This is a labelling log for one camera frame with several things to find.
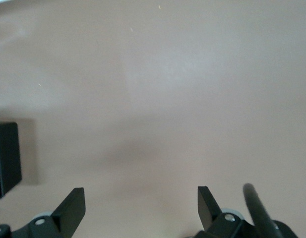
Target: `black rectangular object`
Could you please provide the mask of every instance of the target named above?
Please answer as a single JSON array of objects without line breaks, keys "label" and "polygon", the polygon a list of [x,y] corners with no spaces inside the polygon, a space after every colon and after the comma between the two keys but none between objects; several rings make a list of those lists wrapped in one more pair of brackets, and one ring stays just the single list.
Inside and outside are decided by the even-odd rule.
[{"label": "black rectangular object", "polygon": [[15,122],[0,122],[0,198],[22,180]]}]

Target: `beige floor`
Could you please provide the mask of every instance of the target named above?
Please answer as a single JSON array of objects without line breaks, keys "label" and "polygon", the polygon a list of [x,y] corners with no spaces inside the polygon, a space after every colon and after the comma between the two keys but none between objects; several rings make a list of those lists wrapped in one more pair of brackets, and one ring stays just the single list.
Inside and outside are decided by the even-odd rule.
[{"label": "beige floor", "polygon": [[306,1],[0,4],[0,119],[19,124],[13,229],[83,186],[75,238],[183,238],[199,185],[250,221],[252,182],[306,238]]}]

